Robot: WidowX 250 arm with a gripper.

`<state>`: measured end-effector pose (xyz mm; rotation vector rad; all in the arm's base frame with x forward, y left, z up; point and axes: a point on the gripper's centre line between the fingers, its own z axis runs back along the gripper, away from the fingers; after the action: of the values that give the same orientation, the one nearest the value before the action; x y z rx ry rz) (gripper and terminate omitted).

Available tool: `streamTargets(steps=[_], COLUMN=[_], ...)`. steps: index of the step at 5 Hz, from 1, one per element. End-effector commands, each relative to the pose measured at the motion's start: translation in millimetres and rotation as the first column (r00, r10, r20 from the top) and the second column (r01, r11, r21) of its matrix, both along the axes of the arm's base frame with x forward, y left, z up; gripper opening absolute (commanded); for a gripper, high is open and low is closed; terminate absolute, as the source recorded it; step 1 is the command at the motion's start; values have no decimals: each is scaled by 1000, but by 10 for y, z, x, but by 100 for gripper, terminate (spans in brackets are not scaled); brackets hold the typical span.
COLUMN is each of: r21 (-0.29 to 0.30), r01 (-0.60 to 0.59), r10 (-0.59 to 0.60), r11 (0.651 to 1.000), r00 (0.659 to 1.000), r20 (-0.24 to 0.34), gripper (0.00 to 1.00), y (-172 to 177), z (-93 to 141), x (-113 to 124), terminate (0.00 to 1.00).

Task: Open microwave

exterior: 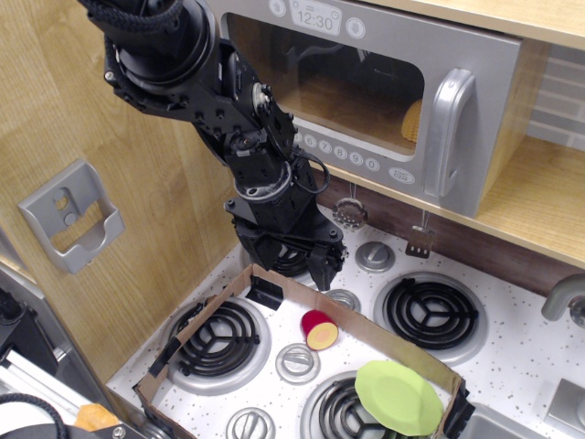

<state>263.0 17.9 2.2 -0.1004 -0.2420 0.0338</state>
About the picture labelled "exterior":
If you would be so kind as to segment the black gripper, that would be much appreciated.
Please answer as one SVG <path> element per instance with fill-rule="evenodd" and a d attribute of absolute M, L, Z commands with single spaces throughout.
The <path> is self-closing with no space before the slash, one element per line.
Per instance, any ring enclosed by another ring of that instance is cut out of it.
<path fill-rule="evenodd" d="M 234 197 L 224 208 L 233 216 L 236 233 L 253 263 L 270 270 L 283 246 L 302 250 L 308 253 L 316 288 L 331 288 L 345 261 L 344 233 L 321 213 L 315 194 L 290 186 L 274 200 L 253 203 Z"/>

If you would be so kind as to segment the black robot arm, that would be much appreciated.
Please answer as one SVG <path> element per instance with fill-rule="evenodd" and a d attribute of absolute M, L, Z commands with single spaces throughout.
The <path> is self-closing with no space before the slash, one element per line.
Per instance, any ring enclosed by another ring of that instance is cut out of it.
<path fill-rule="evenodd" d="M 226 203 L 250 258 L 270 270 L 284 252 L 302 256 L 318 289 L 329 289 L 346 249 L 319 210 L 315 159 L 294 140 L 293 116 L 219 35 L 203 1 L 88 1 L 104 35 L 115 94 L 139 112 L 191 123 L 233 175 Z"/>

